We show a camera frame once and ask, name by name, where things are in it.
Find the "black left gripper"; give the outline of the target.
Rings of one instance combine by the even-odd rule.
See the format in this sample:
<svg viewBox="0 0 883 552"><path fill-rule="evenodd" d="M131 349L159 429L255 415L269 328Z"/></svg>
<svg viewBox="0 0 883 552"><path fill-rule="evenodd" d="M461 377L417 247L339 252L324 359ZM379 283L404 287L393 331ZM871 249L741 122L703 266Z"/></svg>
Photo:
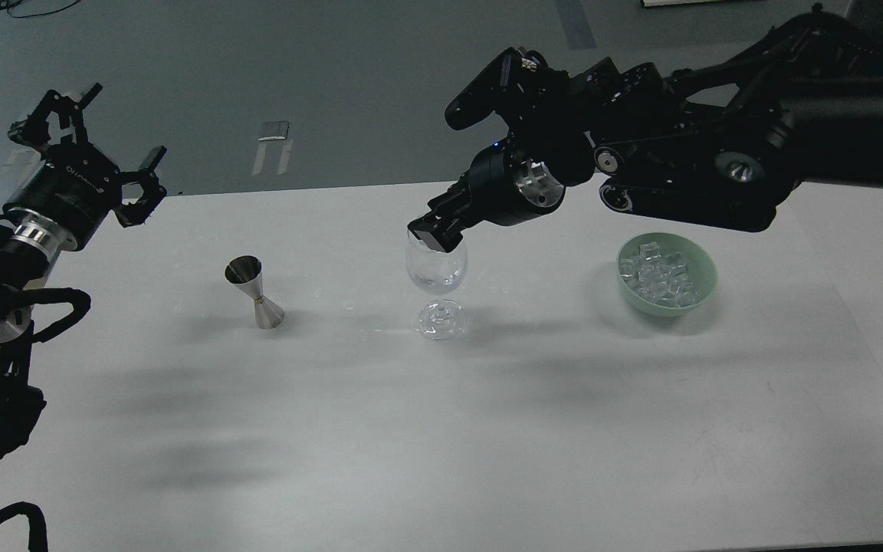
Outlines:
<svg viewBox="0 0 883 552"><path fill-rule="evenodd" d="M87 247L110 211L120 227L136 227L168 195L156 174L167 147L152 148L140 167L123 171L89 140L84 111L102 89L102 84L92 84L77 99L47 90L8 130L13 143L38 154L39 167L5 202L3 213L13 222L21 213L50 219L69 233L69 251ZM141 195L124 202L125 186L138 186Z"/></svg>

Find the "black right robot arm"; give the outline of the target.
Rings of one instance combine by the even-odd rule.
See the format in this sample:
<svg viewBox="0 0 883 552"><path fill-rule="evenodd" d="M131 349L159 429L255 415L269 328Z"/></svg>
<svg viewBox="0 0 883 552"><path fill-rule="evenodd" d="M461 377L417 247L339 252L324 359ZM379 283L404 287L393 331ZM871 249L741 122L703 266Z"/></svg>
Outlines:
<svg viewBox="0 0 883 552"><path fill-rule="evenodd" d="M660 74L603 58L579 74L509 48L446 107L506 136L408 223L448 254L466 230L550 215L604 175L611 211L760 233L803 182L883 189L883 38L820 5L725 62Z"/></svg>

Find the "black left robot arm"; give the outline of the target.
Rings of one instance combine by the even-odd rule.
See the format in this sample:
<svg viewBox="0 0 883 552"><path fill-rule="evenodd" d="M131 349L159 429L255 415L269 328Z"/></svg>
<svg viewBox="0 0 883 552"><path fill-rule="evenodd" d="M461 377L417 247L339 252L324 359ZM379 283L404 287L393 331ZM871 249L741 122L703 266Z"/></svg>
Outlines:
<svg viewBox="0 0 883 552"><path fill-rule="evenodd" d="M38 161L0 213L0 464L28 443L46 406L29 383L32 348L70 330L91 307L87 292L45 285L60 254L87 247L109 215L125 228L143 224L167 196L156 172L164 146L126 171L89 140L84 111L101 91L92 84L73 98L47 90L9 129ZM0 509L0 525L17 517L28 522L28 549L47 550L41 508L18 501Z"/></svg>

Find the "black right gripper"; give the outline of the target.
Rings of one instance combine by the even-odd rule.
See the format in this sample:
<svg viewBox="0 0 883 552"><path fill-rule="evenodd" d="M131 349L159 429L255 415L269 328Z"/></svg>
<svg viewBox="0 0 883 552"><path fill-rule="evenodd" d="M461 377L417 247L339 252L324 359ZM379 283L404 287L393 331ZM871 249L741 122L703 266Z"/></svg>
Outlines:
<svg viewBox="0 0 883 552"><path fill-rule="evenodd" d="M564 184L543 162L517 154L511 144L485 147L455 184L428 203L430 213L407 224L408 233L431 251L451 254L477 224L511 227L559 209Z"/></svg>

